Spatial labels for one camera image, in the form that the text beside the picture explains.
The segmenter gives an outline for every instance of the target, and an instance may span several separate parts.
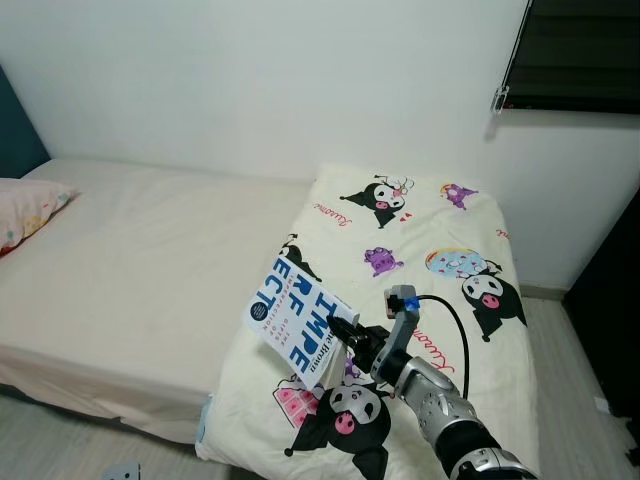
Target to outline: bed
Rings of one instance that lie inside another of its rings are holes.
[[[193,443],[245,299],[309,185],[49,160],[1,69],[0,100],[0,177],[79,191],[0,257],[0,384]]]
[[[538,468],[527,324],[508,230],[490,195],[466,182],[324,165],[290,231],[297,235],[296,254],[287,258],[307,272],[306,281],[321,279],[323,288],[360,313],[365,326],[391,331],[383,298],[393,285],[414,285],[418,294],[447,300],[469,343],[469,400],[501,445]],[[265,271],[267,280],[254,292],[261,292],[257,298],[266,299],[269,309],[288,311],[291,305],[288,322],[296,322],[299,298],[306,298],[296,285],[305,282],[297,276],[282,279],[283,285],[294,282],[291,293],[278,292],[272,277],[283,274],[282,265],[275,260],[271,267],[271,276]],[[333,308],[318,300],[313,305],[314,313]],[[420,310],[409,354],[448,375],[463,392],[456,323],[442,305],[426,303]],[[375,385],[347,356],[338,367],[341,382],[305,386],[252,329],[288,347],[288,357],[302,368],[308,363],[301,352],[314,358],[314,345],[321,343],[311,340],[323,338],[326,324],[314,317],[313,324],[306,323],[313,333],[295,341],[293,333],[286,335],[286,324],[268,325],[262,318],[247,316],[251,328],[243,325],[235,335],[218,394],[204,414],[196,443],[201,458],[269,480],[445,478],[413,412],[393,398],[388,385]]]

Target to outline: white wall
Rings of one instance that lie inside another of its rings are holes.
[[[0,61],[56,156],[468,179],[523,283],[568,287],[639,183],[638,121],[489,104],[525,0],[2,0]]]

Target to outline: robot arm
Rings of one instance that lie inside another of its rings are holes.
[[[419,315],[411,285],[385,292],[391,333],[382,327],[355,327],[329,317],[331,331],[352,348],[354,363],[377,383],[387,382],[416,414],[422,436],[434,449],[450,480],[536,479],[512,453],[503,450],[453,382],[420,357],[406,352]]]

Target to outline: purple cartoon character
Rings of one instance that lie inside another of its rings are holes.
[[[388,272],[396,267],[402,267],[404,262],[396,262],[393,258],[392,251],[383,247],[377,247],[373,250],[364,252],[364,261],[370,263],[373,267],[373,276],[377,277],[383,272]]]
[[[455,183],[447,183],[446,185],[442,186],[442,188],[440,189],[440,193],[443,196],[446,196],[447,200],[453,203],[456,207],[466,210],[467,207],[465,207],[464,205],[464,199],[469,195],[478,193],[478,191],[460,187]]]
[[[371,383],[371,378],[365,379],[364,375],[360,371],[353,359],[353,355],[347,353],[347,358],[344,363],[344,379],[342,383],[350,386],[354,384]]]

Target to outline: kuromi character print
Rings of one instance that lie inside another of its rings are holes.
[[[490,341],[489,336],[502,326],[504,319],[517,317],[527,325],[518,292],[495,273],[486,271],[467,278],[462,284],[462,293],[474,308],[485,342]]]
[[[331,444],[352,454],[353,464],[366,480],[383,480],[388,452],[382,446],[391,429],[391,416],[376,384],[342,385],[327,390],[315,414],[306,415],[287,457],[295,451],[326,448]]]
[[[282,245],[282,248],[280,249],[280,255],[284,255],[288,260],[291,261],[291,263],[299,267],[310,277],[314,278],[317,282],[322,282],[322,279],[319,278],[315,273],[313,273],[313,270],[311,270],[309,264],[302,260],[302,252],[300,251],[300,248],[296,245],[291,244],[291,242],[293,242],[296,238],[298,238],[297,233],[289,234],[289,240],[287,240],[286,243]]]
[[[377,277],[381,273],[393,270],[396,267],[404,266],[404,262],[396,262],[391,250],[377,247],[364,252],[364,261],[373,267],[373,276]]]
[[[344,364],[344,380],[342,380],[342,383],[350,386],[354,383],[360,382],[361,379],[363,379],[363,375],[360,369],[356,366],[353,360],[353,355],[347,354],[347,359]]]
[[[447,200],[453,203],[456,207],[466,210],[467,207],[464,205],[464,199],[469,195],[478,193],[478,191],[460,187],[455,183],[447,183],[442,186],[440,193],[443,196],[446,196]]]
[[[405,204],[405,196],[413,187],[414,182],[407,177],[388,177],[374,175],[377,182],[370,183],[361,192],[348,197],[340,197],[340,200],[348,200],[373,211],[378,220],[379,227],[393,220],[396,212]]]
[[[308,414],[316,413],[323,394],[322,385],[318,384],[312,390],[307,390],[298,376],[293,374],[288,379],[280,380],[273,392],[273,398],[289,423],[295,428],[300,428]]]

